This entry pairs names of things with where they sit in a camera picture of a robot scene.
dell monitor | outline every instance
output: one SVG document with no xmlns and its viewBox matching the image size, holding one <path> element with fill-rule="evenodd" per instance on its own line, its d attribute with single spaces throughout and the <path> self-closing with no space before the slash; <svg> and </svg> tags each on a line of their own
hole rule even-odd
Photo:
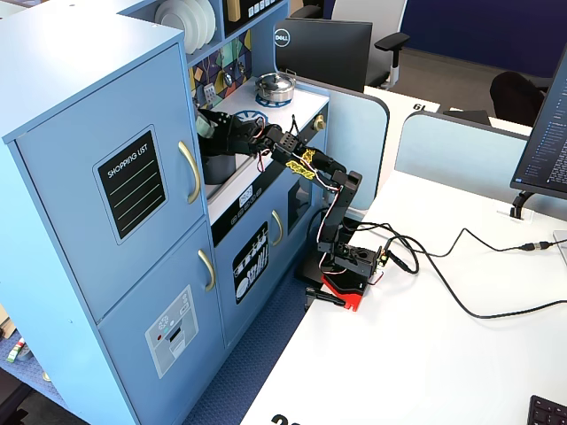
<svg viewBox="0 0 567 425">
<path fill-rule="evenodd" d="M 525 145 L 512 189 L 567 199 L 567 58 L 565 51 L 553 84 Z"/>
<path fill-rule="evenodd" d="M 286 73 L 363 92 L 372 24 L 288 18 L 276 24 L 276 66 Z"/>
</svg>

keyboard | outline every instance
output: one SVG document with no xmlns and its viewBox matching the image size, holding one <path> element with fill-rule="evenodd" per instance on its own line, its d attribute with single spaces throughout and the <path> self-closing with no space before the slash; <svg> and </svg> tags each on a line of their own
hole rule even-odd
<svg viewBox="0 0 567 425">
<path fill-rule="evenodd" d="M 567 407 L 532 396 L 528 425 L 567 425 Z"/>
</svg>

white plate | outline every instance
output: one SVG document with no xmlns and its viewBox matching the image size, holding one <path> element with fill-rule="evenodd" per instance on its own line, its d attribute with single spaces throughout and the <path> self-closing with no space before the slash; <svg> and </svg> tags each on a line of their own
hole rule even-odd
<svg viewBox="0 0 567 425">
<path fill-rule="evenodd" d="M 213 40 L 214 30 L 216 29 L 213 6 L 208 2 L 208 0 L 197 0 L 197 3 L 199 3 L 206 16 L 205 43 L 210 43 L 211 40 Z"/>
<path fill-rule="evenodd" d="M 193 13 L 193 15 L 195 15 L 195 19 L 197 20 L 197 48 L 201 49 L 206 40 L 207 23 L 205 12 L 203 12 L 203 8 L 199 5 L 199 3 L 197 3 L 196 0 L 185 0 L 185 3 L 189 6 L 191 12 Z"/>
<path fill-rule="evenodd" d="M 185 31 L 185 52 L 192 54 L 195 51 L 198 42 L 197 19 L 184 1 L 166 0 L 156 12 L 156 22 Z"/>
</svg>

knob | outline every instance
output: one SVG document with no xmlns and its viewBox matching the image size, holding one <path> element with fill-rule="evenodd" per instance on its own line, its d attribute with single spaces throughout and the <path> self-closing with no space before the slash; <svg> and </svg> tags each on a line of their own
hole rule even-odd
<svg viewBox="0 0 567 425">
<path fill-rule="evenodd" d="M 313 130 L 321 131 L 324 130 L 326 127 L 327 124 L 325 124 L 325 117 L 323 117 L 321 114 L 317 115 L 315 117 L 315 120 L 313 121 Z"/>
</svg>

desk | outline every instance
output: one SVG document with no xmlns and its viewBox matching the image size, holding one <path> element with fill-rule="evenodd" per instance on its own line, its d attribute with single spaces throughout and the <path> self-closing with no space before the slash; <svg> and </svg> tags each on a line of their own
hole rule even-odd
<svg viewBox="0 0 567 425">
<path fill-rule="evenodd" d="M 552 240 L 554 229 L 567 228 L 537 213 L 531 225 L 518 224 L 491 199 L 397 171 L 367 220 L 388 221 L 431 252 L 445 251 L 464 226 L 500 247 Z M 361 232 L 352 244 L 375 250 L 384 238 Z M 279 413 L 301 425 L 524 424 L 532 394 L 567 404 L 565 306 L 477 321 L 423 256 L 420 264 L 418 276 L 388 264 L 357 313 L 315 301 L 242 423 Z M 496 253 L 465 237 L 437 264 L 475 313 L 567 298 L 567 267 L 555 247 Z"/>
<path fill-rule="evenodd" d="M 401 130 L 404 127 L 406 119 L 416 111 L 425 110 L 428 112 L 437 112 L 440 104 L 368 86 L 364 88 L 364 94 L 381 99 L 390 110 L 388 134 L 386 135 L 382 168 L 378 180 L 379 191 L 384 186 L 386 180 L 388 180 L 396 163 Z"/>
<path fill-rule="evenodd" d="M 449 111 L 462 111 L 459 108 L 451 108 Z M 530 135 L 532 128 L 528 126 L 523 126 L 522 124 L 517 124 L 516 122 L 501 120 L 495 117 L 488 117 L 490 120 L 490 125 L 494 128 L 500 130 L 511 131 L 512 133 L 518 133 L 519 135 Z"/>
</svg>

